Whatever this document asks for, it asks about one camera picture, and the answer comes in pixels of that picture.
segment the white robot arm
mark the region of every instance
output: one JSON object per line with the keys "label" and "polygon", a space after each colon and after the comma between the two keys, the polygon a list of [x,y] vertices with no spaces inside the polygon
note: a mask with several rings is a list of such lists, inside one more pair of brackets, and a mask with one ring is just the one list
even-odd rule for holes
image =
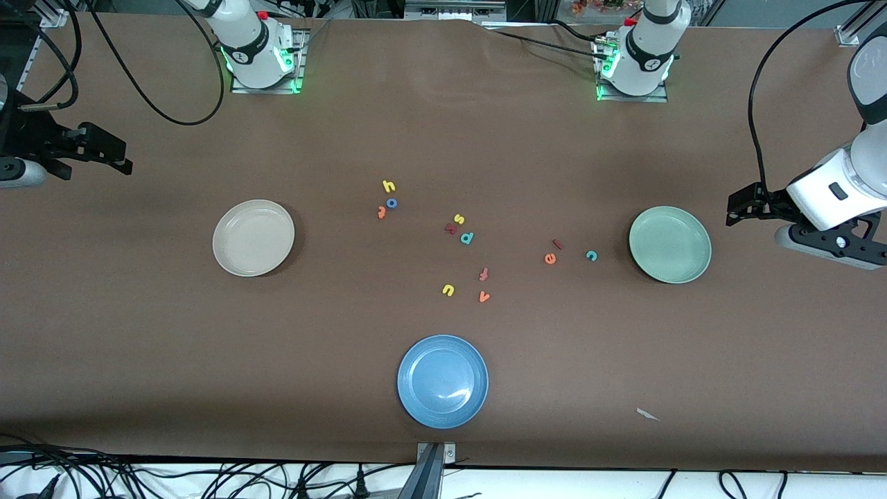
{"label": "white robot arm", "polygon": [[222,45],[231,72],[244,86],[264,89],[293,71],[287,52],[293,29],[274,19],[260,19],[249,0],[185,0],[207,18]]}
{"label": "white robot arm", "polygon": [[623,26],[609,36],[616,39],[616,51],[601,76],[633,97],[654,91],[668,77],[674,49],[690,25],[690,15],[685,0],[644,2],[636,25]]}
{"label": "white robot arm", "polygon": [[[780,246],[875,269],[887,265],[887,245],[874,240],[887,208],[887,24],[857,50],[847,82],[865,129],[783,191],[767,193],[756,182],[731,195],[727,225],[745,218],[787,220],[794,225],[777,231]],[[860,224],[861,237],[852,231]]]}

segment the white floor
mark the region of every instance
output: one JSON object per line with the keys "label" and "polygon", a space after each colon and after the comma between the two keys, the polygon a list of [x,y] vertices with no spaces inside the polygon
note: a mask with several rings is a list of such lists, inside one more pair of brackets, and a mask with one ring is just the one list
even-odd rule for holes
{"label": "white floor", "polygon": [[[152,464],[138,466],[161,473],[173,474],[185,471],[218,471],[219,464]],[[249,470],[261,472],[268,464],[258,464]],[[370,464],[364,467],[371,471],[379,467]],[[288,464],[287,476],[277,469],[266,475],[278,483],[289,483],[293,486],[298,480],[300,464]],[[406,481],[411,466],[394,468],[389,471],[372,474],[366,478],[366,485],[371,492],[399,489]],[[11,471],[12,467],[0,467],[0,476]],[[323,470],[313,479],[311,485],[322,485],[336,480],[355,478],[355,464],[336,464]],[[55,475],[56,471],[47,469],[40,471],[22,470],[0,483],[0,499],[15,499],[21,495],[39,492]],[[528,498],[583,498],[583,499],[653,499],[668,477],[667,471],[527,471],[527,470],[448,470],[443,479],[441,499],[464,499],[477,495],[479,499],[518,499]],[[62,473],[54,499],[75,499],[74,490],[67,475]],[[192,475],[177,479],[156,479],[146,474],[139,474],[145,483],[154,488],[164,499],[198,499],[211,484],[212,474]],[[771,499],[776,497],[781,475],[777,472],[737,473],[749,499]],[[236,488],[246,482],[247,478],[232,479],[225,484],[215,497],[227,497]],[[98,493],[80,480],[82,499],[96,499]],[[736,497],[741,497],[733,483],[726,481],[728,489]],[[312,499],[325,498],[333,492],[334,487],[319,488],[310,491]],[[114,491],[119,497],[124,494],[121,482],[117,481]],[[342,491],[336,498],[344,498]],[[281,487],[250,487],[240,493],[240,499],[285,499],[287,492]],[[684,471],[678,472],[671,482],[665,496],[667,499],[728,499],[718,485],[716,472]],[[783,494],[783,499],[884,499],[887,497],[887,476],[883,475],[850,475],[831,473],[791,473]]]}

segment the green plate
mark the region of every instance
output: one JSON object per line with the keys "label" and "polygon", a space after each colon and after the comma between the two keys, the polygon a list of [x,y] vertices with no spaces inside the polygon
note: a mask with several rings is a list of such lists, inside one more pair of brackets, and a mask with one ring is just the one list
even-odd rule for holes
{"label": "green plate", "polygon": [[711,261],[711,239],[703,224],[673,206],[657,206],[638,215],[628,246],[644,272],[669,284],[692,281]]}

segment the beige plate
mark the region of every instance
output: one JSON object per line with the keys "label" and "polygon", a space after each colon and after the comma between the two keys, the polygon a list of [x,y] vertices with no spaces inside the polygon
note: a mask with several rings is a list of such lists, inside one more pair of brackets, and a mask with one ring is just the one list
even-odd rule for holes
{"label": "beige plate", "polygon": [[219,220],[213,254],[226,271],[256,277],[274,270],[295,239],[293,219],[284,207],[264,199],[242,202]]}

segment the metal mounting plate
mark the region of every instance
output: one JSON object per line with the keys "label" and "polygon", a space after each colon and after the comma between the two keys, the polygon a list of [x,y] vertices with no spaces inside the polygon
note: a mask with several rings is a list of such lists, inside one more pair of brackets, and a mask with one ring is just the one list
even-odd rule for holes
{"label": "metal mounting plate", "polygon": [[[419,445],[416,449],[416,459],[422,455],[422,451],[425,450],[426,447],[431,445],[430,442],[419,442]],[[456,462],[456,442],[444,442],[443,443],[443,463],[444,464],[453,464]]]}

